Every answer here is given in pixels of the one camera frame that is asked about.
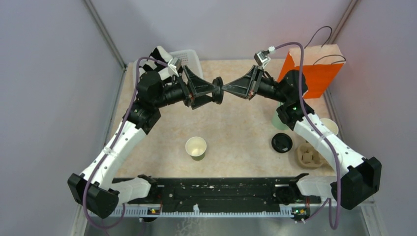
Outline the green paper coffee cup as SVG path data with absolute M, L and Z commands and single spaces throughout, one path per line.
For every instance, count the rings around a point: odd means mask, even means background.
M 192 137 L 185 144 L 185 151 L 195 161 L 200 161 L 205 157 L 207 143 L 201 137 Z

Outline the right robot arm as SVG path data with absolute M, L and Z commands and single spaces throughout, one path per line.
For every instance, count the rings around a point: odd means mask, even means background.
M 307 85 L 299 70 L 288 71 L 277 82 L 264 77 L 264 71 L 253 66 L 246 75 L 225 84 L 222 89 L 243 99 L 260 95 L 281 102 L 276 110 L 280 120 L 311 144 L 336 172 L 336 177 L 302 177 L 288 189 L 293 202 L 320 196 L 332 198 L 342 208 L 352 210 L 379 191 L 381 162 L 354 151 L 320 121 L 302 97 Z

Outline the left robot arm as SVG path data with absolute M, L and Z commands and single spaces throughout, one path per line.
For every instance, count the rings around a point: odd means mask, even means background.
M 92 212 L 104 219 L 117 206 L 131 200 L 141 198 L 145 203 L 152 203 L 157 199 L 156 181 L 148 176 L 139 175 L 117 183 L 113 180 L 133 148 L 160 119 L 160 108 L 183 102 L 197 109 L 210 102 L 222 102 L 221 77 L 209 83 L 195 75 L 188 66 L 184 67 L 184 73 L 187 82 L 173 75 L 170 85 L 161 79 L 157 71 L 144 72 L 137 78 L 137 93 L 117 132 L 81 174 L 72 174 L 68 179 L 74 200 L 83 206 L 85 213 Z

